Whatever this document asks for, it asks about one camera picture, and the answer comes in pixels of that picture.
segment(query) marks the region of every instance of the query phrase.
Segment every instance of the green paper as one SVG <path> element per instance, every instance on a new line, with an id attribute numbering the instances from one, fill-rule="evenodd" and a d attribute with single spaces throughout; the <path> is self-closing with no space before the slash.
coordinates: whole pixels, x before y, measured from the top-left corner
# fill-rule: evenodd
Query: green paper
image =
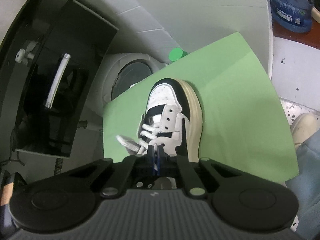
<path id="1" fill-rule="evenodd" d="M 199 98 L 203 111 L 200 158 L 208 157 L 274 182 L 299 174 L 279 98 L 239 33 L 179 59 L 108 103 L 103 116 L 105 157 L 120 162 L 128 155 L 116 135 L 137 140 L 150 90 L 166 77 L 188 81 Z"/>

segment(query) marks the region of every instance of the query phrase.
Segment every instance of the jeans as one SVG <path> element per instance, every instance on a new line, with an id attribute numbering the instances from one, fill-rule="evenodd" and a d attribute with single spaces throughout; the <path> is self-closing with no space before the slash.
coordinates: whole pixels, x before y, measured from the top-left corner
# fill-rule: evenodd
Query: jeans
<path id="1" fill-rule="evenodd" d="M 320 130 L 297 149 L 299 175 L 286 181 L 299 201 L 296 233 L 311 240 L 320 232 Z"/>

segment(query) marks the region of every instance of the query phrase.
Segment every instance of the blue bottle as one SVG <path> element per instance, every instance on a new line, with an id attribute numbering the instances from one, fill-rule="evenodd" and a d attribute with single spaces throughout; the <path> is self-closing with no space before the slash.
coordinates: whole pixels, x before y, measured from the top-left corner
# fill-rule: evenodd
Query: blue bottle
<path id="1" fill-rule="evenodd" d="M 297 32 L 308 32 L 312 26 L 313 0 L 270 0 L 274 20 L 284 28 Z"/>

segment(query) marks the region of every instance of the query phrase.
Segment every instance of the washing machine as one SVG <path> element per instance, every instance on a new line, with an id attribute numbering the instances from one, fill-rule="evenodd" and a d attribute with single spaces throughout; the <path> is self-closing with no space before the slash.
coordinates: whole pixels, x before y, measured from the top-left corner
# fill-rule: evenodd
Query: washing machine
<path id="1" fill-rule="evenodd" d="M 166 65 L 147 54 L 106 55 L 91 85 L 85 105 L 102 116 L 106 103 Z"/>

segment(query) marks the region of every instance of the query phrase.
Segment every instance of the shoe tongue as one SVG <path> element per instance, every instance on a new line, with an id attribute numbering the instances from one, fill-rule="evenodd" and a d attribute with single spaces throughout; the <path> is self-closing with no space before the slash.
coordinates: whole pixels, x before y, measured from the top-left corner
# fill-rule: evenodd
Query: shoe tongue
<path id="1" fill-rule="evenodd" d="M 153 123 L 160 122 L 161 120 L 161 114 L 156 114 L 152 117 Z"/>
<path id="2" fill-rule="evenodd" d="M 159 106 L 154 106 L 146 112 L 145 118 L 149 119 L 151 117 L 154 117 L 156 115 L 161 115 L 163 112 L 165 105 L 159 105 Z"/>

